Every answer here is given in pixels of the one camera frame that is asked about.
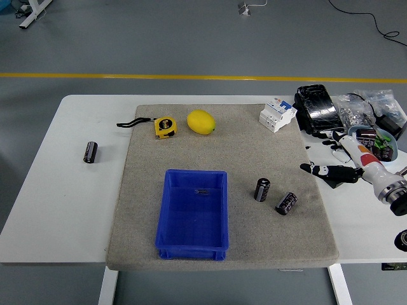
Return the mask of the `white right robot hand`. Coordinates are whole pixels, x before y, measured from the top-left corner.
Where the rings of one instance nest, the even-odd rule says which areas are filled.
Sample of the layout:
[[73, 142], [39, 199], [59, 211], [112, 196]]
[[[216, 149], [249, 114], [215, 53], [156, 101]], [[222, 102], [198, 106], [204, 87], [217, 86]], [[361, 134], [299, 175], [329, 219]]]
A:
[[332, 139], [339, 143], [354, 162], [347, 166], [320, 166], [314, 163], [300, 165], [312, 175], [333, 182], [355, 183], [361, 177], [373, 186], [375, 196], [382, 202], [393, 204], [406, 199], [406, 179], [389, 172], [379, 159], [355, 138], [336, 130], [317, 134], [320, 139]]

